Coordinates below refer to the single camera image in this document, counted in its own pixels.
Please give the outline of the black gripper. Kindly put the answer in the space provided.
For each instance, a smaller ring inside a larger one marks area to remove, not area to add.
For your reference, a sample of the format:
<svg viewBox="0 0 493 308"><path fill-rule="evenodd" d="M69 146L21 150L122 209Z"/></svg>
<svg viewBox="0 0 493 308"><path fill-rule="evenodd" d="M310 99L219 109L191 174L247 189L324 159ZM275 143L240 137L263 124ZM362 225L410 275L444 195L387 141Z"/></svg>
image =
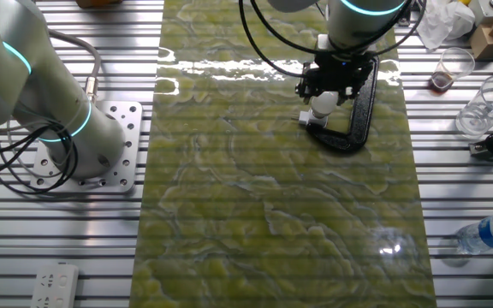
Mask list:
<svg viewBox="0 0 493 308"><path fill-rule="evenodd" d="M355 56L345 62L334 56L319 55L314 62L318 67L303 73L296 85L296 94L304 103L317 97L319 90L339 90L337 106L355 99L375 67L373 56Z"/></svg>

